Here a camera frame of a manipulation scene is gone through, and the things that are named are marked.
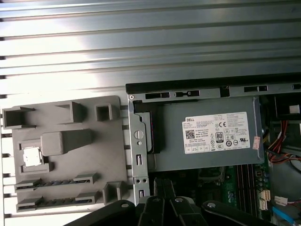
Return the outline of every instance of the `qr code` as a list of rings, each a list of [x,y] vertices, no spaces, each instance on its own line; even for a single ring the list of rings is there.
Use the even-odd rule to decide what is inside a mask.
[[[194,134],[194,130],[186,130],[186,139],[194,139],[195,138],[195,134]]]

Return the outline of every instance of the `red sticker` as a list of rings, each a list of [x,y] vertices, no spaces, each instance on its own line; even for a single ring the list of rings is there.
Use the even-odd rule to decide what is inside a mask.
[[[259,150],[260,147],[260,137],[254,137],[253,149]]]

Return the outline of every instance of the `white connector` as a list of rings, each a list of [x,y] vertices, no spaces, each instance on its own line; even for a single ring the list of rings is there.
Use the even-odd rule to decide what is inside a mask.
[[[280,196],[275,196],[274,201],[278,205],[287,206],[287,198],[280,197]]]
[[[270,190],[264,190],[260,193],[260,197],[264,201],[270,201],[271,200],[271,191]]]
[[[259,200],[259,208],[261,210],[268,210],[268,202],[264,200]]]

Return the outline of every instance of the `metal ribbed surface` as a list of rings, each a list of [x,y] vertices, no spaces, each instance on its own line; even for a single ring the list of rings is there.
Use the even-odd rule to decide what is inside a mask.
[[[126,83],[301,71],[298,0],[4,0],[0,19],[1,107],[105,95],[126,105]],[[63,225],[93,209],[16,213],[11,138],[1,141],[6,225]]]

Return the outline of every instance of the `power supply label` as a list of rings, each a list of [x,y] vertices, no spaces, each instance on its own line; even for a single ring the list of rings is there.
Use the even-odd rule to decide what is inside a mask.
[[[185,154],[250,148],[246,112],[186,117]]]

